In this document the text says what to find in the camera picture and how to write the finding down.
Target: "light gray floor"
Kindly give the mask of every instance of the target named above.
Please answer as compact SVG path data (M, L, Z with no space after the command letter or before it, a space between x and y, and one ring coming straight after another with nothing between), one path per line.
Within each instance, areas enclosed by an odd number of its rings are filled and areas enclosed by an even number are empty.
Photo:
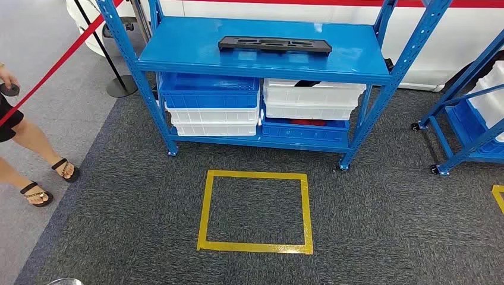
M65 5L64 0L0 4L0 61L18 77L22 96L78 37ZM124 64L117 62L124 73ZM113 77L105 59L82 46L21 110L62 156L79 165L115 103L105 92ZM50 207L39 209L13 187L0 185L0 284L13 284L68 184L37 155L11 141L0 145L0 156L55 196Z

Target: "stanchion base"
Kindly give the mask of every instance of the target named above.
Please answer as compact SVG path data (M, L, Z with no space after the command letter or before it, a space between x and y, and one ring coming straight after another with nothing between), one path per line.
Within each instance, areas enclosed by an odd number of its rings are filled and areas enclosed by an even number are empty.
M138 90L137 84L133 80L133 76L131 75L123 75L121 76L122 82L124 82L124 85L126 86L126 89L124 89L121 86L121 83L119 83L119 80L117 78L114 78L109 85L107 85L107 93L115 98L122 98L129 96L133 93L135 93Z

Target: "black sandal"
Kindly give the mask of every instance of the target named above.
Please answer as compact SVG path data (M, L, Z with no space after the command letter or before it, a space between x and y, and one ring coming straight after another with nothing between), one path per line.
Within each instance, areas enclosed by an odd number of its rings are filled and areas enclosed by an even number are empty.
M34 196L40 196L40 198L44 198L44 194L46 194L48 196L48 200L47 201L44 201L42 203L38 203L38 204L32 204L34 205L35 207L45 207L47 205L49 205L51 202L52 202L52 199L53 199L53 196L50 192L48 191L44 191L42 190L42 192L38 192L38 193L35 193L35 194L30 194L30 195L25 195L26 192L28 192L29 190L31 190L33 187L37 186L37 182L32 182L31 184L29 184L28 186L26 186L25 188L23 188L20 192L21 194L25 197L25 198L30 198L30 197L34 197Z
M55 165L53 165L51 167L52 170L56 170L63 163L65 163L65 167L63 167L63 171L61 172L61 177L63 177L63 179L65 179L65 181L67 181L68 183L75 182L77 180L77 178L79 178L79 176L80 176L79 168L77 168L77 166L74 165L74 173L72 173L72 175L70 176L70 178L65 178L65 170L67 169L67 166L68 166L68 160L67 159L62 159L62 160L58 161Z

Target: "human hand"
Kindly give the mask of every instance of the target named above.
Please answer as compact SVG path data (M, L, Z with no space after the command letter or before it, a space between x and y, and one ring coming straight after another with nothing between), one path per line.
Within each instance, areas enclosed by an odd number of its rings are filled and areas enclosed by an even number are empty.
M17 78L5 66L0 67L0 79L4 81L7 89L10 89L12 84L19 86Z

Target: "white plastic crate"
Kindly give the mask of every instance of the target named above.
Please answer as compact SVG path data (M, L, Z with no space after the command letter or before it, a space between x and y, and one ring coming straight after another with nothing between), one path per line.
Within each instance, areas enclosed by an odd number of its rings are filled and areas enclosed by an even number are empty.
M174 124L180 136L245 136L256 135L258 117L252 123L178 123Z
M321 82L313 87L294 87L299 80L264 79L264 98L275 105L357 106L364 84Z
M230 108L230 109L170 109L172 124L195 124L195 123L237 123L246 124L257 122L259 117L259 98L257 93L257 105L255 108Z
M504 61L496 61L493 69L476 83L476 87L470 93L478 92L504 83ZM470 98L472 106L476 108L488 128L493 127L504 118L504 89L490 92L481 96ZM496 137L499 142L504 143L504 133Z
M276 105L266 102L266 116L268 118L345 121L350 119L350 114L354 109L355 106L335 108L327 106Z

